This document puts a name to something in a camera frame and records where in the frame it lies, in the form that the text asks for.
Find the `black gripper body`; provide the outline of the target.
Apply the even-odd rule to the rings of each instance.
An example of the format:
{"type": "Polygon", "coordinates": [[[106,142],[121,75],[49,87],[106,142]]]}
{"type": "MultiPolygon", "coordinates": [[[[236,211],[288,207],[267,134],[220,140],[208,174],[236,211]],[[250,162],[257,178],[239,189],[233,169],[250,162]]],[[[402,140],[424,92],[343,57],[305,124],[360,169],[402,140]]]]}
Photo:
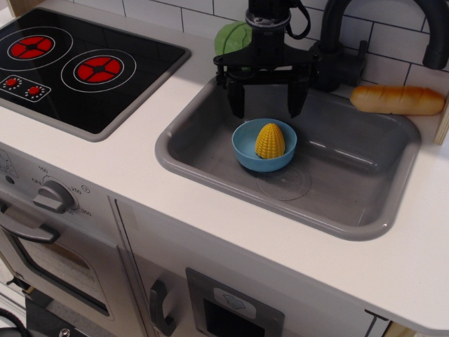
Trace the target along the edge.
{"type": "Polygon", "coordinates": [[[238,82],[244,86],[308,80],[320,60],[320,54],[293,48],[285,43],[287,35],[303,39],[308,35],[308,29],[301,34],[293,34],[290,26],[278,29],[251,28],[252,41],[246,48],[233,55],[230,53],[214,57],[218,85],[227,88],[229,82],[238,82]]]}

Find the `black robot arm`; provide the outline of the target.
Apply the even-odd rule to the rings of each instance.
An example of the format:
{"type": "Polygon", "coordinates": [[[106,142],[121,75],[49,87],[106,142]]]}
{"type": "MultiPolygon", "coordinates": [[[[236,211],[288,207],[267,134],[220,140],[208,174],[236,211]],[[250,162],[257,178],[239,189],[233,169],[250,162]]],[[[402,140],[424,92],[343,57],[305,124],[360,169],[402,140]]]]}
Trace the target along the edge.
{"type": "Polygon", "coordinates": [[[299,9],[310,20],[301,1],[249,1],[246,23],[252,29],[251,42],[239,51],[214,57],[217,85],[227,90],[236,117],[244,117],[244,87],[249,85],[285,84],[290,116],[296,117],[301,112],[320,55],[285,43],[286,34],[302,39],[310,31],[308,24],[303,33],[292,33],[292,8],[299,9]]]}

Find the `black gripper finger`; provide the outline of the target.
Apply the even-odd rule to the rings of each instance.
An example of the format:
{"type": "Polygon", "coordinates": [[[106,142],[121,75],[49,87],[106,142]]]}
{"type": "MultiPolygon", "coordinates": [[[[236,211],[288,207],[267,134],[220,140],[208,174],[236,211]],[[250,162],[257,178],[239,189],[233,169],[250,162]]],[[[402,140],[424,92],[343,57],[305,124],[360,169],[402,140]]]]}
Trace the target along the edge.
{"type": "Polygon", "coordinates": [[[245,90],[243,85],[238,82],[229,82],[227,84],[227,98],[232,114],[242,119],[245,109],[245,90]]]}
{"type": "Polygon", "coordinates": [[[291,118],[298,116],[304,105],[308,94],[309,84],[307,81],[293,81],[288,84],[288,112],[291,118]]]}

